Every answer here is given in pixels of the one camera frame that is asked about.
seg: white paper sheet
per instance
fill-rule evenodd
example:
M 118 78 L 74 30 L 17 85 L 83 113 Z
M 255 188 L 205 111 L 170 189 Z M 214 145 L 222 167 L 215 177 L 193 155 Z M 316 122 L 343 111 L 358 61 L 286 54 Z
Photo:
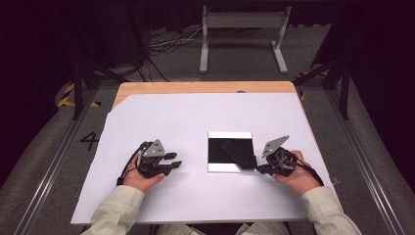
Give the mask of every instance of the white paper sheet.
M 335 192 L 297 93 L 132 95 L 107 117 L 71 223 L 89 223 L 132 153 L 156 139 L 183 163 L 147 193 L 138 222 L 306 218 L 300 197 L 269 175 L 208 173 L 209 131 L 250 132 L 259 165 L 267 141 L 290 135 L 283 147 L 301 150 Z

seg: metal frame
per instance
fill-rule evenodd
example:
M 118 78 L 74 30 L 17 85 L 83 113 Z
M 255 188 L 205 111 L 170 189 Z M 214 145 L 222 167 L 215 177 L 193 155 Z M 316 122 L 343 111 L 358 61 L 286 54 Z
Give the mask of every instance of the metal frame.
M 375 172 L 373 171 L 372 166 L 370 166 L 368 157 L 366 156 L 363 148 L 359 144 L 356 135 L 354 134 L 353 128 L 350 123 L 344 119 L 342 111 L 338 109 L 339 99 L 337 98 L 335 91 L 326 90 L 327 98 L 332 105 L 333 110 L 336 113 L 336 117 L 340 121 L 343 130 L 346 133 L 349 143 L 353 148 L 355 153 L 354 159 L 363 175 L 364 180 L 366 181 L 367 187 L 369 188 L 372 197 L 378 206 L 379 212 L 381 213 L 382 218 L 384 219 L 385 225 L 389 229 L 391 234 L 405 234 L 402 226 L 399 223 L 396 214 L 393 211 L 392 205 L 388 200 L 385 191 L 376 177 Z
M 97 90 L 89 90 L 87 92 L 86 99 L 84 101 L 85 103 L 83 104 L 84 107 L 89 107 L 87 104 L 91 104 L 96 93 Z M 18 227 L 15 230 L 15 235 L 28 234 L 28 232 L 30 231 L 30 228 L 34 223 L 34 220 L 37 218 L 37 215 L 42 209 L 42 206 L 46 201 L 46 198 L 48 197 L 48 194 L 52 189 L 52 186 L 55 183 L 56 178 L 58 177 L 59 170 L 61 169 L 62 164 L 65 161 L 65 158 L 67 157 L 69 145 L 76 133 L 76 130 L 82 123 L 82 120 L 85 117 L 87 110 L 88 108 L 83 109 L 82 112 L 79 114 L 79 117 L 70 124 L 61 146 L 59 147 L 54 159 L 49 165 L 49 168 L 46 171 L 45 176 L 43 176 L 42 181 L 40 181 L 40 184 L 37 187 L 37 190 L 34 193 L 29 206 L 24 212 L 24 215 L 21 221 L 19 222 Z
M 204 6 L 202 19 L 203 43 L 200 72 L 208 72 L 208 29 L 210 27 L 278 27 L 278 38 L 276 41 L 271 41 L 271 45 L 280 72 L 282 74 L 287 73 L 287 65 L 281 53 L 281 43 L 283 41 L 285 29 L 290 17 L 290 12 L 291 7 L 286 7 L 284 12 L 219 13 L 208 12 L 208 7 Z

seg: black strap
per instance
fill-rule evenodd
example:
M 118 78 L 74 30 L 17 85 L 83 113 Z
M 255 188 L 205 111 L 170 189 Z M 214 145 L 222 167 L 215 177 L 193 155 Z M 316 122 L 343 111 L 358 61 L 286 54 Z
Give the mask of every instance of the black strap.
M 134 154 L 131 155 L 130 159 L 128 160 L 127 164 L 125 165 L 124 169 L 122 170 L 122 174 L 121 176 L 116 180 L 116 186 L 121 185 L 124 182 L 124 177 L 125 174 L 128 172 L 128 166 L 131 164 L 132 160 L 134 159 L 134 157 L 138 154 L 138 152 L 140 152 L 142 149 L 144 149 L 144 147 L 148 147 L 148 145 L 151 145 L 152 142 L 144 142 L 140 145 L 140 147 L 134 152 Z
M 317 182 L 321 185 L 324 186 L 323 180 L 321 180 L 320 176 L 318 175 L 318 173 L 315 171 L 315 169 L 311 168 L 308 165 L 305 164 L 297 164 L 298 166 L 300 166 L 301 168 L 307 170 L 314 178 L 315 180 L 317 180 Z

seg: hand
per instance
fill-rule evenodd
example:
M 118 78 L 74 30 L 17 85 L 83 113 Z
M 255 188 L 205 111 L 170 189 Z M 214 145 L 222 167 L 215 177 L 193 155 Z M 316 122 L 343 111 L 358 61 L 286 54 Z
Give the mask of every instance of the hand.
M 141 175 L 137 170 L 138 155 L 139 154 L 137 154 L 129 164 L 122 184 L 131 186 L 142 191 L 143 193 L 146 193 L 153 185 L 159 183 L 165 175 L 161 173 L 152 178 L 146 178 Z
M 302 157 L 302 153 L 300 151 L 291 151 L 291 153 L 293 153 L 303 163 L 311 167 L 310 164 L 304 161 L 304 158 Z M 294 172 L 290 174 L 290 176 L 288 177 L 276 173 L 272 174 L 272 177 L 275 179 L 275 181 L 290 187 L 294 192 L 296 192 L 300 196 L 308 190 L 320 186 L 317 180 L 315 180 L 315 178 L 308 171 L 299 166 L 297 166 Z

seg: white sleeve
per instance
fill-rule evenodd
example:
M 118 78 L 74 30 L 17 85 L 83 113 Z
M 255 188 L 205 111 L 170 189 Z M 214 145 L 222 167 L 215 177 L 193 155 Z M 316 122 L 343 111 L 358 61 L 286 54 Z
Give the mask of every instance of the white sleeve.
M 144 193 L 138 189 L 116 186 L 92 214 L 92 226 L 82 234 L 126 234 L 138 217 L 143 198 Z
M 344 214 L 342 206 L 328 187 L 317 187 L 301 195 L 308 208 L 308 218 L 317 234 L 361 234 Z

